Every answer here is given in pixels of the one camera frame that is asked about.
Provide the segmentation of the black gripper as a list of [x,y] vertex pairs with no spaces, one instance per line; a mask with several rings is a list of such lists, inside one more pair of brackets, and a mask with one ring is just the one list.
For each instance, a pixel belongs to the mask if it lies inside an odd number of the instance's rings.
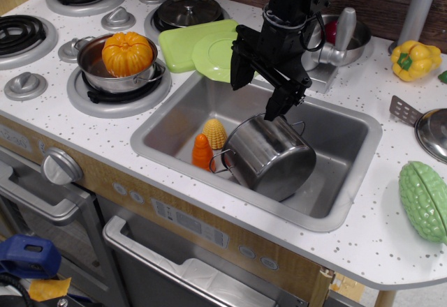
[[233,90],[250,83],[260,74],[274,87],[265,108],[264,119],[273,121],[299,105],[311,80],[302,65],[301,30],[288,30],[264,23],[260,31],[243,24],[236,27],[230,61],[230,84]]

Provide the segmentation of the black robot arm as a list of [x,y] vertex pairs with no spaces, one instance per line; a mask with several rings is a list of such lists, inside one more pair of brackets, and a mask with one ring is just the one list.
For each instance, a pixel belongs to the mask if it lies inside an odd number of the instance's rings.
[[299,105],[312,81],[302,64],[321,11],[330,0],[269,0],[263,8],[260,31],[245,25],[236,28],[230,62],[230,84],[234,90],[246,86],[254,74],[264,77],[274,91],[265,108],[265,119],[274,120]]

